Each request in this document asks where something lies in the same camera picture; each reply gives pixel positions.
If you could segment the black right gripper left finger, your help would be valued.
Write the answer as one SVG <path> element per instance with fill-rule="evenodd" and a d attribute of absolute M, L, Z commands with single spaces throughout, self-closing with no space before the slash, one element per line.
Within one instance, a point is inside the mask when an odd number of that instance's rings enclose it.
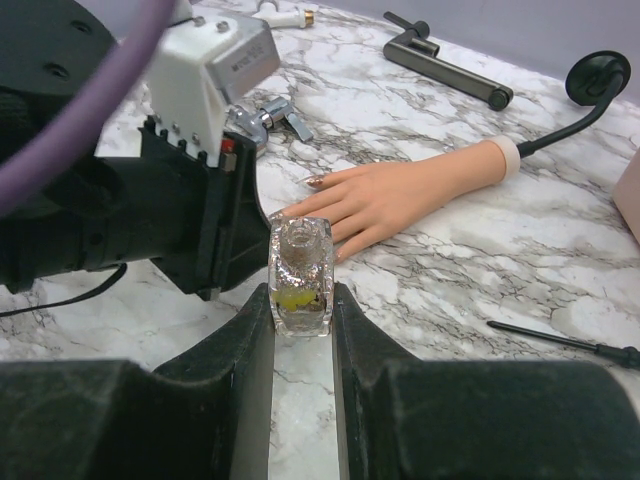
<path fill-rule="evenodd" d="M 264 479 L 273 364 L 265 285 L 152 371 L 122 359 L 5 362 L 1 475 Z"/>

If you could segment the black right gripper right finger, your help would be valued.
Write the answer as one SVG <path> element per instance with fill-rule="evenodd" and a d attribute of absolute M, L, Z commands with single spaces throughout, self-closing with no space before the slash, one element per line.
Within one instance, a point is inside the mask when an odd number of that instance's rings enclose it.
<path fill-rule="evenodd" d="M 603 367 L 424 361 L 334 290 L 344 479 L 635 479 L 639 420 Z"/>

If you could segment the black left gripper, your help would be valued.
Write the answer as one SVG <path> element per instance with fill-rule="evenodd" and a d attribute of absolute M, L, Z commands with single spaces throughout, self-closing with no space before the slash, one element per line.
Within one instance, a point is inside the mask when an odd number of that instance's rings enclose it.
<path fill-rule="evenodd" d="M 204 300 L 238 287 L 267 265 L 270 225 L 257 188 L 257 144 L 239 133 L 222 137 L 219 163 L 187 153 L 159 121 L 140 129 L 141 157 L 151 173 L 152 211 L 159 215 L 162 245 L 152 263 L 182 292 Z"/>

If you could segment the glitter nail polish bottle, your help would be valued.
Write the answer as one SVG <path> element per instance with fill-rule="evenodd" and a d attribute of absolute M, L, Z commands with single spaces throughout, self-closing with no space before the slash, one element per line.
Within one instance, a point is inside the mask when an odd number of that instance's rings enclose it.
<path fill-rule="evenodd" d="M 325 218 L 278 216 L 271 224 L 268 290 L 276 332 L 287 337 L 330 333 L 334 251 Z"/>

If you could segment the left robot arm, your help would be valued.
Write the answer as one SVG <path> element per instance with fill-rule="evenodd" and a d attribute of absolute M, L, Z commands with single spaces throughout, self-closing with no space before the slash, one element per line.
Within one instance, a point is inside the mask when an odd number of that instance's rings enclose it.
<path fill-rule="evenodd" d="M 269 25 L 146 1 L 118 42 L 75 1 L 1 5 L 1 282 L 153 262 L 208 299 L 267 263 L 258 138 L 227 112 L 279 66 Z"/>

